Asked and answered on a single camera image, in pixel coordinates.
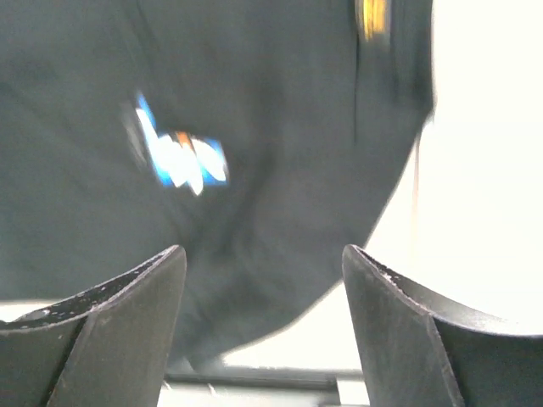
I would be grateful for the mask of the black daisy print t-shirt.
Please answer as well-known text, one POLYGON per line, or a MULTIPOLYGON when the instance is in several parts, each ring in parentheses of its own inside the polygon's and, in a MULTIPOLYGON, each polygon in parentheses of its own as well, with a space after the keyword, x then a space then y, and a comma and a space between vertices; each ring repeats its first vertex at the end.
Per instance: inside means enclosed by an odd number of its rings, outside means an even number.
POLYGON ((430 1, 4 1, 1 298, 177 244, 172 371, 304 314, 432 110, 430 1))

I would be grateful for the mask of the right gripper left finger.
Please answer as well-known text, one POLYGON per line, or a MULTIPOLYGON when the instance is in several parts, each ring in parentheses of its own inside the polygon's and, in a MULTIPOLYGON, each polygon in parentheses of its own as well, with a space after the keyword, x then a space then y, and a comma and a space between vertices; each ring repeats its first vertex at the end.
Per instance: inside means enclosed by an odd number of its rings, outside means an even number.
POLYGON ((186 275, 170 247, 1 325, 3 406, 155 406, 186 275))

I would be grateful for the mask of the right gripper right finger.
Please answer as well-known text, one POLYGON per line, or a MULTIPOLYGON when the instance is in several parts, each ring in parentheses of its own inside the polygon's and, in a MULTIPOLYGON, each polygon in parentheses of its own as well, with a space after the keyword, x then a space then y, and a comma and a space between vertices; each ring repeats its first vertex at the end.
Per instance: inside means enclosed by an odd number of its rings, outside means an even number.
POLYGON ((542 335, 472 309, 387 268, 342 254, 372 406, 540 406, 542 335))

